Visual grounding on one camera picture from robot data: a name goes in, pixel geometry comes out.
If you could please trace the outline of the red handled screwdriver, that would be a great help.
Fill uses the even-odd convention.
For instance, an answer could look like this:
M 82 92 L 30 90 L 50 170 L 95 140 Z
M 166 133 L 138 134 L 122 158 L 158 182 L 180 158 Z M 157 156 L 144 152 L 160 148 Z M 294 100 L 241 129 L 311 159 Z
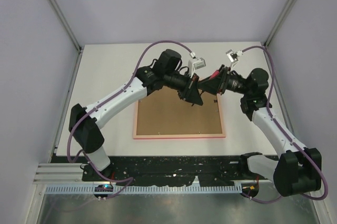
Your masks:
M 212 95 L 216 95 L 218 93 L 220 78 L 219 78 L 220 71 L 216 70 L 212 73 L 209 77 L 201 80 L 199 82 L 199 90 L 203 92 L 207 92 Z

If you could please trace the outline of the pink picture frame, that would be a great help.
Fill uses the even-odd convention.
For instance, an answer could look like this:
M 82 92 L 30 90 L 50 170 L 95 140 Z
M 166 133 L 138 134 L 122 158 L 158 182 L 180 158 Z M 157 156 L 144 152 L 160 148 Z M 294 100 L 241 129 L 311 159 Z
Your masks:
M 201 139 L 225 138 L 220 95 L 203 93 L 203 105 L 192 105 L 177 91 L 161 90 L 135 103 L 133 138 Z

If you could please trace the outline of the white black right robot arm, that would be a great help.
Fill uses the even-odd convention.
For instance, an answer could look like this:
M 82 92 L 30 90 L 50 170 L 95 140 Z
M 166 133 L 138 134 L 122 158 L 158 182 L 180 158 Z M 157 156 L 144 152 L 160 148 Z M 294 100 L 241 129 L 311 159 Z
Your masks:
M 245 154 L 244 162 L 238 166 L 239 175 L 245 179 L 259 174 L 271 180 L 278 193 L 283 196 L 324 188 L 328 191 L 326 179 L 321 171 L 322 156 L 316 148 L 308 148 L 273 115 L 272 106 L 265 92 L 269 86 L 268 73 L 255 68 L 243 78 L 228 67 L 222 66 L 210 77 L 198 84 L 201 91 L 216 95 L 225 91 L 240 93 L 241 110 L 247 118 L 266 136 L 278 156 L 278 161 L 262 154 Z

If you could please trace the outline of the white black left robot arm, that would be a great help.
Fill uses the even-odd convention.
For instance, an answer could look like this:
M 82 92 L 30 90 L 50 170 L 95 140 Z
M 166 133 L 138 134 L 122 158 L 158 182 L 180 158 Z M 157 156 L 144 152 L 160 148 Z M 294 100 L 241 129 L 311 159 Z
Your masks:
M 163 87 L 177 91 L 178 97 L 187 103 L 203 105 L 197 87 L 199 77 L 195 71 L 205 67 L 206 63 L 194 53 L 190 55 L 188 71 L 185 74 L 180 74 L 177 69 L 181 63 L 181 55 L 166 49 L 153 64 L 137 67 L 131 79 L 119 90 L 86 107 L 80 104 L 72 107 L 70 136 L 81 146 L 82 152 L 94 166 L 94 175 L 99 180 L 106 181 L 113 173 L 111 161 L 103 147 L 104 137 L 101 129 L 119 112 Z

